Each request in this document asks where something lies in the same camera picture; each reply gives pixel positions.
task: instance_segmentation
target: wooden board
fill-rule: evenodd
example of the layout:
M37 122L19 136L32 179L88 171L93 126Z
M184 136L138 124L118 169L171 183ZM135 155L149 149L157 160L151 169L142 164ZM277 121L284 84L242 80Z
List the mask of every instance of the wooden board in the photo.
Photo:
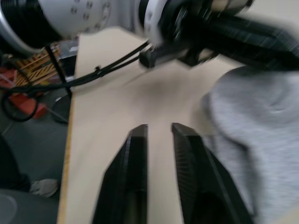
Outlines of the wooden board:
M299 24L299 1L257 0L252 11ZM142 43L128 33L106 30L80 38L77 77L107 65ZM236 64L221 58L188 70L173 62L147 72L137 63L77 89L69 165L64 169L60 224L90 223L105 169L128 131L149 124L148 224L182 224L170 123L208 132L199 102L215 81ZM297 224L294 210L277 224Z

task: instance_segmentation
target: gray fabric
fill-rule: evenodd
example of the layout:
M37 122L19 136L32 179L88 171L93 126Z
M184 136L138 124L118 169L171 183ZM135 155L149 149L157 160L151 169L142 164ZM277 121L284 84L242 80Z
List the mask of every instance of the gray fabric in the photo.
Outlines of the gray fabric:
M205 142L231 173L257 224L299 204L299 74L241 67L202 105L214 125Z

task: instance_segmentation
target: shoe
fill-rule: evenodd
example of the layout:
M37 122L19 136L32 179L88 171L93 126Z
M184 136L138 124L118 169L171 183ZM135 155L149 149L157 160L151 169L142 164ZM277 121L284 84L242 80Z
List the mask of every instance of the shoe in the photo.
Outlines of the shoe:
M31 183L30 193L42 197L51 197L58 190L58 181L45 179Z

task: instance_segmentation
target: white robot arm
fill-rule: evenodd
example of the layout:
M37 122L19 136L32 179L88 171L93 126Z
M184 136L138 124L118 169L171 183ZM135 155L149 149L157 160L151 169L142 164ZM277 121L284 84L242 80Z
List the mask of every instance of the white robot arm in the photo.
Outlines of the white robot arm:
M174 11L166 10L174 3ZM239 12L250 3L251 0L1 0L0 49L3 53L30 56L52 42L113 26L145 36L156 47L164 42L159 25L163 14L177 17L179 8L186 4L196 10L210 4L213 11Z

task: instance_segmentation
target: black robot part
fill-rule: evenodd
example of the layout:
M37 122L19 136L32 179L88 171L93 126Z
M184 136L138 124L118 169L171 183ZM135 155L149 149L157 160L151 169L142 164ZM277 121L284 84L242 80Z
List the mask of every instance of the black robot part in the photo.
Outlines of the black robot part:
M62 39L48 23L38 0L2 0L1 8L12 30L27 45L39 49ZM1 48L15 54L11 47Z
M146 224L147 132L147 125L133 129L106 170L93 224Z
M177 123L172 132L185 224L253 224L230 174L202 138Z

